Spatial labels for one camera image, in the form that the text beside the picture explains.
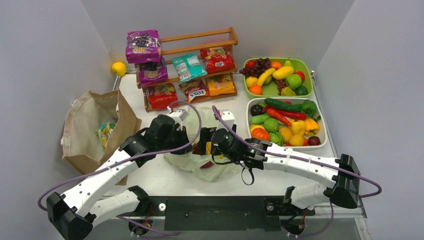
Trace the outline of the pale green plastic grocery bag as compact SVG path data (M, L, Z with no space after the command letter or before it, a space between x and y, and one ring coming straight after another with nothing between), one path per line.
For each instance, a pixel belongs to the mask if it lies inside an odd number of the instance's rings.
M210 107L199 107L196 109L200 114L201 126L203 128L212 128L218 125L219 122L215 119L213 110ZM186 127L188 140L192 140L198 131L199 120L196 113L191 108L188 109L188 116L183 121L183 125ZM194 153L187 153L184 155L165 153L163 158L176 170L192 172L198 179L206 182L216 182L218 179L228 174L240 173L238 166L235 164L215 164L212 160L210 150L211 144L207 143L205 155ZM229 161L223 156L214 156L214 160L217 163Z

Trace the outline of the green Fox's candy bag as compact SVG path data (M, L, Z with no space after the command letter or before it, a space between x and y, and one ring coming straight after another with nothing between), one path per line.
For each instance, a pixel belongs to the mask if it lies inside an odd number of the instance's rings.
M96 131L96 136L99 138L102 148L105 150L109 138L116 126L117 121L110 119L106 123L102 124Z

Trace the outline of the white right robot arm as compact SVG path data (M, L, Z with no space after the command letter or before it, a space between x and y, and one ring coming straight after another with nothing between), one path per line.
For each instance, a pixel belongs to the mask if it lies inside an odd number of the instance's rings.
M225 128L203 127L198 143L199 153L206 153L211 143L212 156L222 155L226 164L240 165L249 173L253 169L281 171L297 175L313 184L289 186L282 201L290 215L321 203L332 203L346 209L358 207L360 172L350 155L318 157L279 146L257 138L242 139Z

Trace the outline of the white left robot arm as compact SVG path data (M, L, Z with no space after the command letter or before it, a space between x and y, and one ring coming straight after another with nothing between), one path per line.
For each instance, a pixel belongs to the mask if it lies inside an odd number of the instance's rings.
M99 167L99 174L84 179L62 194L51 193L46 199L49 221L66 240L83 240L92 229L112 217L135 213L143 215L152 208L149 195L135 185L124 192L102 196L124 177L152 160L160 151L176 149L177 155L193 150L188 144L183 120L185 110L155 117L149 127L131 135Z

